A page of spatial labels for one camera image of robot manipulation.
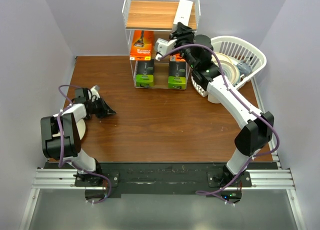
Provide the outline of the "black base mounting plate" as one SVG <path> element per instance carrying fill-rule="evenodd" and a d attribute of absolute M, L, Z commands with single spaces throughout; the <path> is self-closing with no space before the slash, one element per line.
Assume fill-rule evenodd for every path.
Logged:
<path fill-rule="evenodd" d="M 76 173 L 75 186 L 86 187 L 85 197 L 101 199 L 98 190 L 111 182 L 110 198 L 124 194 L 193 195 L 197 191 L 215 193 L 224 200 L 240 200 L 243 187 L 251 187 L 245 171 L 233 175 L 225 163 L 101 163 L 98 175 Z"/>

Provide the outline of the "grey object in basket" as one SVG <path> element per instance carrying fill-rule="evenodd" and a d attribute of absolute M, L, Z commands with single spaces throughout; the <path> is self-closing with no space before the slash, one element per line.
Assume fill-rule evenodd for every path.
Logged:
<path fill-rule="evenodd" d="M 238 62 L 236 67 L 238 68 L 240 75 L 244 75 L 245 77 L 249 76 L 253 72 L 252 68 L 243 60 Z"/>

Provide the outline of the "blue ringed plate in basket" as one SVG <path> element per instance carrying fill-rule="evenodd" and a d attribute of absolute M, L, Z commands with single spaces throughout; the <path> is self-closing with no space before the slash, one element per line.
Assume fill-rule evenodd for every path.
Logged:
<path fill-rule="evenodd" d="M 240 81 L 240 71 L 238 68 L 228 61 L 221 60 L 220 64 L 227 79 L 233 86 L 236 86 Z"/>

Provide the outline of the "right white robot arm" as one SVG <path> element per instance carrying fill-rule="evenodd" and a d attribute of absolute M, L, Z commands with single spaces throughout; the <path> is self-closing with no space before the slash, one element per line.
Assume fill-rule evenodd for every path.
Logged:
<path fill-rule="evenodd" d="M 249 162 L 261 156 L 261 149 L 272 139 L 274 116 L 252 105 L 228 80 L 208 36 L 196 35 L 191 27 L 178 22 L 169 41 L 157 44 L 157 59 L 178 54 L 192 69 L 191 81 L 197 92 L 211 103 L 222 104 L 237 122 L 240 132 L 234 140 L 235 151 L 218 176 L 221 187 L 235 186 Z"/>

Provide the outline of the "cream plate on table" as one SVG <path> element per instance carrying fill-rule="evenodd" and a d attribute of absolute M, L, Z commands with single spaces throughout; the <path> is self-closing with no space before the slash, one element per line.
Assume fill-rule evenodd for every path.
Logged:
<path fill-rule="evenodd" d="M 78 130 L 78 134 L 79 134 L 79 139 L 82 140 L 83 137 L 86 134 L 86 123 L 84 121 L 84 119 L 80 119 L 77 123 L 76 123 L 76 127 Z"/>

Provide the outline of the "silver grey box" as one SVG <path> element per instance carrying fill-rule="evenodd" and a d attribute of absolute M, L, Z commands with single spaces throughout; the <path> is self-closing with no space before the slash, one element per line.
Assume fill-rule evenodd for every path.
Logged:
<path fill-rule="evenodd" d="M 188 26 L 191 12 L 193 8 L 193 2 L 190 0 L 179 0 L 176 14 L 173 20 L 172 29 L 175 31 L 178 28 L 178 23 L 182 23 Z"/>

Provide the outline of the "orange razor box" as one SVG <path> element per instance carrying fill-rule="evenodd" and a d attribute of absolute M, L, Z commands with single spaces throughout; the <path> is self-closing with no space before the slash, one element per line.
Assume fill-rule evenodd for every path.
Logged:
<path fill-rule="evenodd" d="M 169 60 L 170 62 L 185 62 L 185 59 L 182 58 L 179 54 L 170 55 Z"/>
<path fill-rule="evenodd" d="M 130 47 L 129 59 L 135 61 L 150 61 L 154 46 L 154 32 L 150 30 L 135 30 Z"/>

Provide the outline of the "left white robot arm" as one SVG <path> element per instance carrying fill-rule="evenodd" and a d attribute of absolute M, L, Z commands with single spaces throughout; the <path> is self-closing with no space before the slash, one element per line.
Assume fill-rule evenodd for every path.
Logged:
<path fill-rule="evenodd" d="M 99 94 L 97 85 L 75 89 L 75 98 L 58 114 L 40 120 L 42 151 L 46 158 L 58 161 L 58 167 L 69 164 L 77 170 L 75 177 L 92 186 L 101 185 L 106 178 L 98 161 L 83 149 L 77 123 L 92 115 L 102 119 L 115 115 Z"/>

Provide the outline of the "cream plate in basket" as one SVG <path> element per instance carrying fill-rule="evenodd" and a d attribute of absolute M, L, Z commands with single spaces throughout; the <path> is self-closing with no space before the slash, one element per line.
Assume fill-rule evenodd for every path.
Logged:
<path fill-rule="evenodd" d="M 222 53 L 216 53 L 216 56 L 218 57 L 220 62 L 228 62 L 230 64 L 233 64 L 232 60 L 225 54 Z"/>

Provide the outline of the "white plastic slatted basket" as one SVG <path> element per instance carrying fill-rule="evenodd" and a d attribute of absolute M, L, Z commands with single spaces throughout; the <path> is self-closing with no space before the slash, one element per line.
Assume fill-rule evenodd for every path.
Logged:
<path fill-rule="evenodd" d="M 244 61 L 252 68 L 252 73 L 245 77 L 240 75 L 239 83 L 234 86 L 237 90 L 242 88 L 249 82 L 256 74 L 258 74 L 267 63 L 266 56 L 251 43 L 235 37 L 235 36 L 218 36 L 209 38 L 206 35 L 198 34 L 194 37 L 194 43 L 206 44 L 210 43 L 215 53 L 222 53 L 227 55 L 234 66 L 240 61 Z"/>

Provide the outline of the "black green razor box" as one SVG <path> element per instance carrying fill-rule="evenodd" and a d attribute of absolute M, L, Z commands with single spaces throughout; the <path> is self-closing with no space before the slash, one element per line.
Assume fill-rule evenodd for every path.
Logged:
<path fill-rule="evenodd" d="M 135 85 L 136 87 L 151 88 L 155 84 L 155 62 L 149 61 L 137 61 L 135 72 Z"/>
<path fill-rule="evenodd" d="M 185 90 L 187 85 L 187 68 L 185 62 L 169 63 L 168 88 Z"/>

